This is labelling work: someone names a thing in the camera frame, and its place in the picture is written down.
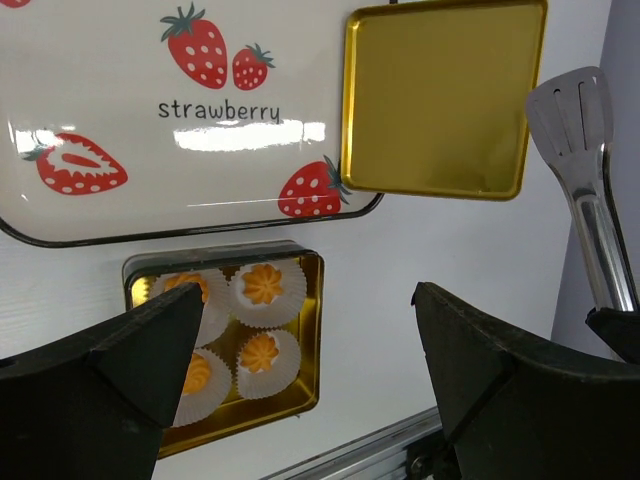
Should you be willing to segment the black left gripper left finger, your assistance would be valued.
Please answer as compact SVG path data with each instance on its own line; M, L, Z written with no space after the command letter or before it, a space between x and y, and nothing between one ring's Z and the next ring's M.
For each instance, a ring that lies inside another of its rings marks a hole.
M186 283L1 361L4 479L149 479L203 310Z

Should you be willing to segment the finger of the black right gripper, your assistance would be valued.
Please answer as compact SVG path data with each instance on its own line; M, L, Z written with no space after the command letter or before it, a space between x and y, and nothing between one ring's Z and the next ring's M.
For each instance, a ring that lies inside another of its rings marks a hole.
M608 308L592 310L585 323L589 328L627 363L638 363L639 312L623 312Z

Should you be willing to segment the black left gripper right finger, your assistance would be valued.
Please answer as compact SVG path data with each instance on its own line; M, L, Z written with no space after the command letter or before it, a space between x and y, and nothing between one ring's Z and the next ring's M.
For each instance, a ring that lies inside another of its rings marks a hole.
M412 303L442 423L438 479L635 479L639 362L586 354L432 283Z

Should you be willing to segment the black gold cookie tin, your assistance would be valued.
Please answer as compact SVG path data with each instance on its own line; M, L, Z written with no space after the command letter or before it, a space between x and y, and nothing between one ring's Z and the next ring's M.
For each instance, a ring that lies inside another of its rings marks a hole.
M184 427L168 428L159 450L160 457L166 458L308 411L317 404L324 261L315 251L291 240L282 240L140 254L125 262L125 302L127 308L134 308L150 300L150 289L160 275L217 268L223 273L229 286L231 277L244 265L288 258L297 260L307 280L306 298L301 312L289 323L267 329L244 325L230 308L229 323L224 333L199 348L211 350L229 366L233 377L231 390L224 402L204 420ZM297 379L277 395L258 400L242 398L236 384L236 355L239 349L251 336L278 329L292 333L298 340L301 367Z

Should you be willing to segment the orange swirl cookie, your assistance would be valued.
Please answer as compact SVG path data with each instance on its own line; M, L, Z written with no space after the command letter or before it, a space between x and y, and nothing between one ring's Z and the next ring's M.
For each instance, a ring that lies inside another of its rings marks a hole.
M243 273L243 295L253 305L270 305L284 293L282 272L271 264L256 264Z

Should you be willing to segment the steel tongs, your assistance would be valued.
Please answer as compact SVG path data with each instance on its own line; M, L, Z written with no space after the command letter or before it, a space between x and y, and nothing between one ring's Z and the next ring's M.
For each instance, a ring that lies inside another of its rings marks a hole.
M540 84L529 93L525 113L567 200L595 306L637 311L610 180L614 116L604 72L587 66Z

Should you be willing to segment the gold tin lid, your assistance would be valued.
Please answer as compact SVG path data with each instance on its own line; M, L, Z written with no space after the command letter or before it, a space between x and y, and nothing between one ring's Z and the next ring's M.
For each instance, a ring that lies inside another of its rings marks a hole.
M543 1L414 1L346 23L341 177L360 191L508 201L522 186L525 100Z

